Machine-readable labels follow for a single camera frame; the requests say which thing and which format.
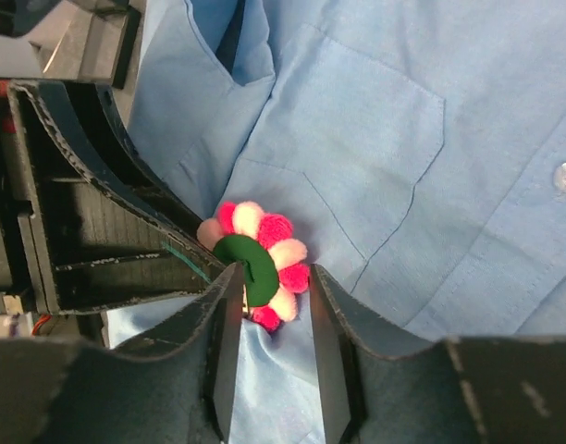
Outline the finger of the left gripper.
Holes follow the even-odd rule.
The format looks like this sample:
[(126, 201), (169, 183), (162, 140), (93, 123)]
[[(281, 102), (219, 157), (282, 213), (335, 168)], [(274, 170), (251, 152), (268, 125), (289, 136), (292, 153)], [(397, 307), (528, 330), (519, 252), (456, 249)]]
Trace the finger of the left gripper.
[(7, 158), (37, 309), (85, 315), (193, 296), (222, 272), (200, 218), (141, 160), (112, 90), (14, 80)]

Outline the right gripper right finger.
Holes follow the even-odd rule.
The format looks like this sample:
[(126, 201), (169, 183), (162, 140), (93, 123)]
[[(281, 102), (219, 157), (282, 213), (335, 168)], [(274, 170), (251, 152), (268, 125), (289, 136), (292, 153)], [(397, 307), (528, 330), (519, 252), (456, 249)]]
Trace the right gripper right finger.
[(566, 443), (566, 337), (421, 339), (310, 275), (328, 443)]

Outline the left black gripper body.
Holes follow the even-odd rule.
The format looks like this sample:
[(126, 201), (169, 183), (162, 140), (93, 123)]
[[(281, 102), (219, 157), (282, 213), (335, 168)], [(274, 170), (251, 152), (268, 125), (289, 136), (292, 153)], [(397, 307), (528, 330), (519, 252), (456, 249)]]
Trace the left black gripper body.
[(141, 13), (127, 1), (80, 1), (89, 24), (77, 54), (110, 53), (110, 74), (0, 78), (0, 315), (61, 315), (101, 307), (92, 270), (129, 249), (85, 239), (120, 174), (137, 179), (113, 88), (127, 78)]

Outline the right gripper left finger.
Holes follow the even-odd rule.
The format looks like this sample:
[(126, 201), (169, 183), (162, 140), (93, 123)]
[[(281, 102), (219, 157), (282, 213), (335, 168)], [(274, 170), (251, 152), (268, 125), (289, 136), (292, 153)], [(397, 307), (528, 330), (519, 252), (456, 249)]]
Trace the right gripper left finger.
[(240, 343), (240, 265), (108, 350), (0, 339), (0, 443), (224, 443)]

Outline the pink flower plush brooch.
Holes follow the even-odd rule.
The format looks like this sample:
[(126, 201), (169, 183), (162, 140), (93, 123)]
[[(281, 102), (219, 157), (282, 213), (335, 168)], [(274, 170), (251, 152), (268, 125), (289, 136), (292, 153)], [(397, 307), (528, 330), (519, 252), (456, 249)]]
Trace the pink flower plush brooch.
[(201, 223), (197, 240), (222, 263), (243, 265), (243, 313), (267, 332), (298, 315), (297, 298), (309, 286), (308, 250), (291, 221), (258, 203), (222, 203)]

